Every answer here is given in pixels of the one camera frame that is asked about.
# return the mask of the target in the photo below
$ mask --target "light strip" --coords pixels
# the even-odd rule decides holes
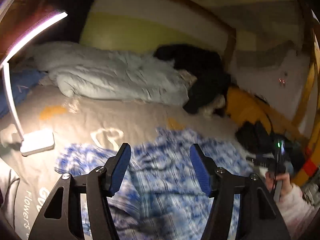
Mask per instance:
[[[45,21],[44,23],[37,26],[35,29],[33,29],[31,32],[29,32],[25,37],[23,37],[16,45],[12,47],[9,54],[5,57],[3,61],[1,61],[0,69],[2,68],[3,62],[8,62],[24,45],[26,45],[31,39],[33,39],[36,35],[38,35],[40,32],[45,30],[46,28],[50,27],[52,24],[60,21],[64,17],[66,17],[68,14],[66,12],[62,12],[60,14],[57,14],[53,17],[51,17],[49,20]]]

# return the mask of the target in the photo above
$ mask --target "white duvet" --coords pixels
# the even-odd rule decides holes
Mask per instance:
[[[72,42],[49,42],[33,46],[27,58],[67,97],[74,94],[94,99],[120,99],[183,105],[188,83],[151,54],[109,51]]]

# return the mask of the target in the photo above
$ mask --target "red tape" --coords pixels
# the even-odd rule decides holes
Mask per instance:
[[[317,171],[318,167],[312,162],[311,159],[308,159],[303,165],[303,169],[306,174],[311,177]]]

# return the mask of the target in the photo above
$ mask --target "pink sleeve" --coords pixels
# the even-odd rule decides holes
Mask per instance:
[[[295,184],[292,191],[281,197],[277,203],[279,211],[287,225],[291,239],[297,239],[307,229],[318,209],[302,198],[301,189]]]

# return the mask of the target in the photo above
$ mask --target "black mount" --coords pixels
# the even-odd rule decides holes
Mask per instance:
[[[63,174],[44,202],[29,240],[83,240],[80,194],[87,195],[92,238],[119,240],[106,197],[113,197],[119,190],[130,156],[130,145],[123,143],[116,156],[89,174],[76,177]],[[122,157],[126,157],[125,165],[119,167]]]
[[[215,198],[201,240],[227,240],[234,194],[241,194],[237,240],[290,240],[275,202],[256,174],[249,178],[232,175],[204,156],[197,144],[192,147],[210,175],[209,197]],[[130,158],[121,165],[121,172],[117,164],[128,151],[129,144],[122,144],[116,156],[87,175],[63,174],[40,210],[29,240],[83,240],[80,194],[87,195],[93,240],[118,240],[106,197],[112,197],[120,188]]]

